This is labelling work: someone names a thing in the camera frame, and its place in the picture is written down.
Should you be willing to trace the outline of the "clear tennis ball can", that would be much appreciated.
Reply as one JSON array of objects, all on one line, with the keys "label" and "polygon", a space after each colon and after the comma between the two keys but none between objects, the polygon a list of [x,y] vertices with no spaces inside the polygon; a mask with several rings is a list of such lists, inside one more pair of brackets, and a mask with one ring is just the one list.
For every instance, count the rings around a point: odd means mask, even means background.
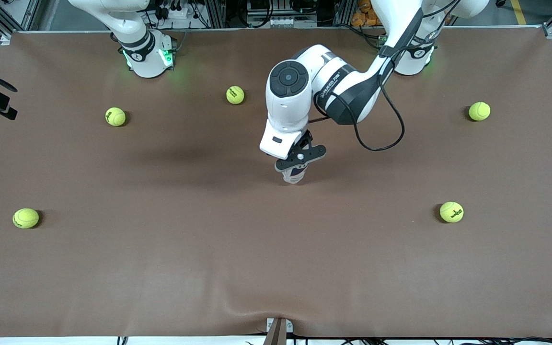
[{"label": "clear tennis ball can", "polygon": [[304,178],[308,164],[296,165],[282,172],[283,180],[289,184],[297,184]]}]

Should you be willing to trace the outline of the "white terminal block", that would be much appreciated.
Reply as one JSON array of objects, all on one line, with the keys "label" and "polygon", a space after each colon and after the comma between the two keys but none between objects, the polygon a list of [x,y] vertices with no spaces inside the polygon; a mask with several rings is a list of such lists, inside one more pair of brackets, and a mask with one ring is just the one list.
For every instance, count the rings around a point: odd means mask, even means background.
[{"label": "white terminal block", "polygon": [[314,28],[317,26],[315,20],[307,17],[273,17],[269,22],[270,28]]}]

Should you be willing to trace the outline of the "brown table mat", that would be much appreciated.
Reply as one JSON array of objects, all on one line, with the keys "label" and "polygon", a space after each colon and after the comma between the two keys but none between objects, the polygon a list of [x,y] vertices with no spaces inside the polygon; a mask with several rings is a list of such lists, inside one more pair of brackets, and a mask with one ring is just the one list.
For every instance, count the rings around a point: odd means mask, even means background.
[{"label": "brown table mat", "polygon": [[[386,89],[395,147],[310,126],[327,148],[296,185],[259,150],[276,63],[346,29],[189,33],[142,79],[108,34],[15,34],[0,77],[0,337],[253,334],[552,338],[552,39],[445,29],[431,64]],[[245,100],[226,99],[231,86]],[[468,109],[489,104],[473,121]],[[105,120],[125,111],[123,126]],[[448,201],[461,221],[439,215]],[[32,229],[13,225],[37,210]]]}]

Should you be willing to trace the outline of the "orange packets pile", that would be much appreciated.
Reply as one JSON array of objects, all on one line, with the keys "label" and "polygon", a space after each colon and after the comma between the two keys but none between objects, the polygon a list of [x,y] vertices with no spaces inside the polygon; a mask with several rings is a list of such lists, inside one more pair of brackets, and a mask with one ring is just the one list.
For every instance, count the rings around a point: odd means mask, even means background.
[{"label": "orange packets pile", "polygon": [[374,27],[381,26],[381,21],[372,7],[370,0],[357,0],[357,10],[351,17],[351,26],[353,27]]}]

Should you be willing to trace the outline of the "white power strip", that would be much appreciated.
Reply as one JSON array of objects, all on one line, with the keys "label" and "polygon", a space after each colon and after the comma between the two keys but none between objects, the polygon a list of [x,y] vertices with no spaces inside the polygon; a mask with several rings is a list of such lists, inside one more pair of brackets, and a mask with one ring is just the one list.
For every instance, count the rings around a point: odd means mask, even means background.
[{"label": "white power strip", "polygon": [[153,0],[153,4],[157,20],[182,20],[188,17],[188,0]]}]

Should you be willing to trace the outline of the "silver aluminium frame post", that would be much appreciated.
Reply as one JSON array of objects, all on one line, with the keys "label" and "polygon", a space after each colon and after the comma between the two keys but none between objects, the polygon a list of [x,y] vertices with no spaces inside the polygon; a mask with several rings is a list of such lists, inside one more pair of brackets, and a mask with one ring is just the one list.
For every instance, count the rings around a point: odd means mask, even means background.
[{"label": "silver aluminium frame post", "polygon": [[352,17],[357,11],[357,0],[334,0],[334,4],[333,26],[351,25]]},{"label": "silver aluminium frame post", "polygon": [[227,0],[204,0],[210,28],[222,29],[226,23],[226,7]]}]

